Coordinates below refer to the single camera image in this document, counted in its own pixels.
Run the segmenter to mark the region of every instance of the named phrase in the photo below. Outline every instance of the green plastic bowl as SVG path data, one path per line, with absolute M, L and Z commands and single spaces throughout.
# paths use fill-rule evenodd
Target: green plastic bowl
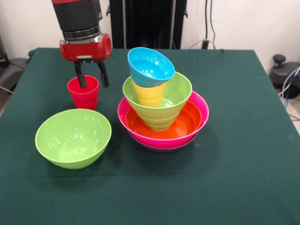
M 175 121 L 193 91 L 192 83 L 182 74 L 175 72 L 174 77 L 166 82 L 163 102 L 160 107 L 147 107 L 138 103 L 132 77 L 123 84 L 123 93 L 131 107 L 147 126 L 154 130 L 169 128 Z
M 47 119 L 37 130 L 38 152 L 53 164 L 82 169 L 105 151 L 112 128 L 105 116 L 88 109 L 71 109 Z

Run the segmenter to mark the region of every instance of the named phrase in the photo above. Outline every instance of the dark green cloth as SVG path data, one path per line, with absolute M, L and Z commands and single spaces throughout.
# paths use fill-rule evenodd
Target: dark green cloth
M 105 61 L 97 111 L 112 125 L 103 156 L 78 171 L 36 150 L 44 120 L 74 108 L 74 65 L 37 49 L 0 118 L 1 225 L 273 225 L 300 223 L 300 138 L 254 51 L 161 50 L 210 107 L 187 147 L 157 154 L 122 127 L 128 50 Z M 85 74 L 99 78 L 96 65 Z

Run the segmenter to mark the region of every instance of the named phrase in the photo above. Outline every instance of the red plastic cup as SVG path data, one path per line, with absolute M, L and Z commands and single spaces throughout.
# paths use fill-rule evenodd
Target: red plastic cup
M 67 84 L 67 89 L 73 99 L 76 108 L 95 110 L 98 105 L 99 81 L 93 77 L 85 75 L 87 88 L 80 87 L 77 77 Z

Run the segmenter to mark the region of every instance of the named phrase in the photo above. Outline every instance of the stacked bowls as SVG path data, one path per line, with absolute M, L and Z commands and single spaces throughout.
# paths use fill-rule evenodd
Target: stacked bowls
M 122 125 L 142 146 L 171 152 L 191 142 L 209 117 L 205 100 L 161 53 L 134 48 L 128 53 L 130 77 L 118 107 Z

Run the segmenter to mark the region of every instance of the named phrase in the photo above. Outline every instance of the yellow cup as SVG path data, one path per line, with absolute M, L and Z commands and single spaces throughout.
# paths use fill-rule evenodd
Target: yellow cup
M 147 107 L 160 107 L 165 91 L 165 83 L 153 88 L 145 88 L 132 82 L 139 104 Z

